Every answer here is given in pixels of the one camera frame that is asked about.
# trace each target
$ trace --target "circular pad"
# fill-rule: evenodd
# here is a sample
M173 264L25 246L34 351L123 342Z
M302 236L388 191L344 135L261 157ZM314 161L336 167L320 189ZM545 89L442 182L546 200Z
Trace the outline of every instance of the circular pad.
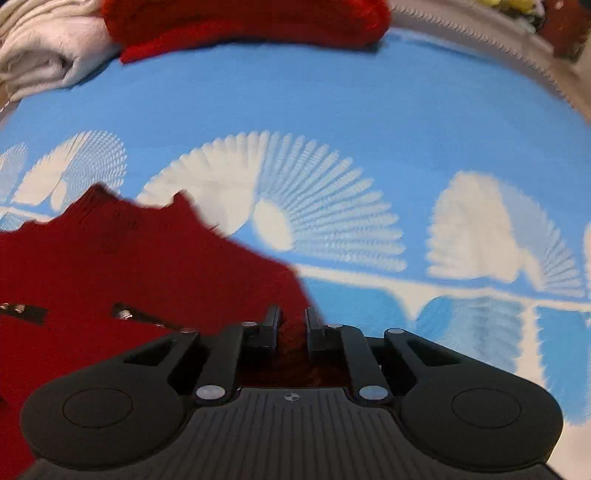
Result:
M64 415L74 425L88 429L109 427L131 412L131 398L112 388L90 388L72 395L64 404Z
M126 465L162 448L184 417L181 398L140 365L114 365L58 378L21 411L37 456L75 469Z
M456 395L453 412L460 420L481 429L500 429L511 425L521 407L511 395L490 388L473 388Z
M547 460L562 431L556 400L494 369L442 367L404 397L401 420L428 455L464 469L510 471Z

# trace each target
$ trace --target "black plastic part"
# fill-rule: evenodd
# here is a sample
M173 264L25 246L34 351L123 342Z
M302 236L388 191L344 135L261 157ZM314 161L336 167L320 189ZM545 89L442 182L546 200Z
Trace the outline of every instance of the black plastic part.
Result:
M47 479L560 480L543 464L493 474L444 465L414 447L388 410L361 407L341 388L244 388L228 404L198 409L143 461L78 472L39 460L21 480Z
M308 356L312 362L318 361L324 354L324 325L314 307L306 308L306 332Z
M245 350L249 355L256 357L254 361L268 359L275 355L281 323L281 309L277 305L270 306L265 319L255 327L253 334L245 339Z
M171 335L44 385L21 411L29 446L79 469L126 464L162 448L185 416L167 378L198 341L198 334Z
M193 400L197 404L219 405L232 398L243 336L244 327L240 324L230 325L220 333L193 390ZM206 388L205 394L200 394L201 388ZM216 391L220 394L213 397L208 395Z
M44 459L23 478L558 479L549 393L401 329L365 338L308 309L310 357L344 358L351 394L237 389L242 357L268 359L280 323L273 307L260 325L176 333L41 387L21 428Z
M419 448L478 471L511 471L548 459L563 419L543 388L409 332L386 332L385 340L416 378L400 416Z
M334 334L340 335L349 369L353 399L361 404L390 402L390 387L361 330L350 326L331 330Z
M343 350L340 334L322 323L314 307L306 308L308 356L311 362L334 360Z

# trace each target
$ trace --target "folded cloth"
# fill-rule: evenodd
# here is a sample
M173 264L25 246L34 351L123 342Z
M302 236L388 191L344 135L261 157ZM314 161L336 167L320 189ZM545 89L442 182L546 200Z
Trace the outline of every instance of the folded cloth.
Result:
M0 47L0 82L6 82L11 100L20 100L74 85L118 51L99 17L26 23Z
M102 15L123 62L240 38L362 48L390 24L384 0L105 0Z
M0 7L0 38L38 19L91 15L98 12L100 5L101 0L8 0Z
M338 378L309 364L309 301L292 271L217 235L182 194L153 209L91 187L47 224L0 232L0 251L0 304L47 309L42 324L0 310L0 480L32 461L18 412L35 389L170 333L113 318L119 301L204 335L261 320L277 304L284 313L278 355L263 371L243 372L241 384L302 387Z

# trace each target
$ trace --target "red fabric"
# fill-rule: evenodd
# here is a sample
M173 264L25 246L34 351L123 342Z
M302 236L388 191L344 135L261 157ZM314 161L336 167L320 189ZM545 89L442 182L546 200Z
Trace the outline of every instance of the red fabric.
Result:
M540 35L554 47L556 57L572 56L587 40L591 12L579 0L548 0L545 7Z
M362 48L390 25L384 0L106 0L102 15L124 63L237 38Z
M92 187L61 217L0 233L0 303L48 309L38 326L0 314L0 479L32 460L18 429L25 399L47 381L118 355L169 331L111 317L114 303L205 335L261 320L278 304L285 323L280 355L247 384L316 385L305 351L309 305L288 267L204 226L180 194L162 209Z

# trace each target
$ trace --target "rivet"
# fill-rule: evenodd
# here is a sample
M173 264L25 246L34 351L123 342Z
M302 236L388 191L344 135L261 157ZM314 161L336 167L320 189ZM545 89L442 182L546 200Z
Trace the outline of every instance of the rivet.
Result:
M129 310L121 310L117 316L121 319L121 320L129 320L131 318L133 318L133 314L129 311Z
M359 389L359 396L365 400L383 400L388 396L388 390L379 385L368 385Z
M226 394L226 390L219 385L204 385L197 389L196 394L203 400L218 400Z

